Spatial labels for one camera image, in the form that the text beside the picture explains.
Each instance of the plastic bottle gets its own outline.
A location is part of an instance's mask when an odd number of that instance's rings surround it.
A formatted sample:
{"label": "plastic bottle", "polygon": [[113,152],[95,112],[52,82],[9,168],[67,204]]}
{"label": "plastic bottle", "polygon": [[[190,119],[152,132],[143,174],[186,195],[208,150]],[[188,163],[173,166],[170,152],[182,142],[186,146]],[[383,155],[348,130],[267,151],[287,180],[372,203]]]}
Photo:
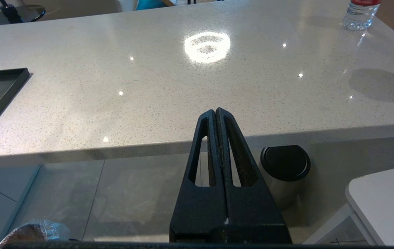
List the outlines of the plastic bottle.
{"label": "plastic bottle", "polygon": [[372,19],[382,0],[350,0],[343,26],[348,30],[365,30],[372,24]]}

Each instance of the plastic bag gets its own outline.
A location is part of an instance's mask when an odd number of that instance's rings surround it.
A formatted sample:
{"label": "plastic bag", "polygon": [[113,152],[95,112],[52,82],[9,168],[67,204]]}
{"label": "plastic bag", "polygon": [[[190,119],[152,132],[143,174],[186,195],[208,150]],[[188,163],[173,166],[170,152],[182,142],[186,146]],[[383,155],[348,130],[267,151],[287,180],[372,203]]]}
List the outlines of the plastic bag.
{"label": "plastic bag", "polygon": [[49,240],[69,240],[71,231],[62,224],[49,220],[32,220],[12,230],[2,241],[0,249],[4,245],[13,242],[23,241],[49,241]]}

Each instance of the trash can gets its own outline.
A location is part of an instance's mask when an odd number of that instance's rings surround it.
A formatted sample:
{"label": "trash can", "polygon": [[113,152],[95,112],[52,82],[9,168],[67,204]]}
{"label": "trash can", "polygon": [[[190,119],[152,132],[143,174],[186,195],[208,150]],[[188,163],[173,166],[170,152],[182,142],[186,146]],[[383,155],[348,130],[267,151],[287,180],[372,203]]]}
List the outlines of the trash can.
{"label": "trash can", "polygon": [[277,207],[283,211],[296,201],[311,161],[298,145],[268,147],[263,148],[258,167]]}

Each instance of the white quartz countertop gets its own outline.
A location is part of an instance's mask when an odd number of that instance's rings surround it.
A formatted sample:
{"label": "white quartz countertop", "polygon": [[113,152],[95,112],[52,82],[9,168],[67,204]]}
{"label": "white quartz countertop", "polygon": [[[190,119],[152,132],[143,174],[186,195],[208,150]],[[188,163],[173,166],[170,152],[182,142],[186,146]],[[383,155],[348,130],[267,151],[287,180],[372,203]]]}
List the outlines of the white quartz countertop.
{"label": "white quartz countertop", "polygon": [[253,148],[394,137],[394,31],[379,19],[344,30],[347,3],[230,0],[0,26],[0,70],[32,74],[0,116],[0,158],[186,153],[199,115],[219,106]]}

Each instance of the gray tile floor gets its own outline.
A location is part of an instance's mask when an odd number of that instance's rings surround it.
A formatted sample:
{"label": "gray tile floor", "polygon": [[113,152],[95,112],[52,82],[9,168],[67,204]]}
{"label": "gray tile floor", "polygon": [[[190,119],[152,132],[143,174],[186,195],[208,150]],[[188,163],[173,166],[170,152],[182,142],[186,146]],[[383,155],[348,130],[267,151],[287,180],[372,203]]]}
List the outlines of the gray tile floor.
{"label": "gray tile floor", "polygon": [[[167,242],[188,154],[47,164],[40,169],[12,229],[33,219],[66,224],[84,241]],[[196,184],[207,186],[207,154]],[[297,206],[283,212],[294,243],[309,234]],[[333,243],[364,243],[351,232]]]}

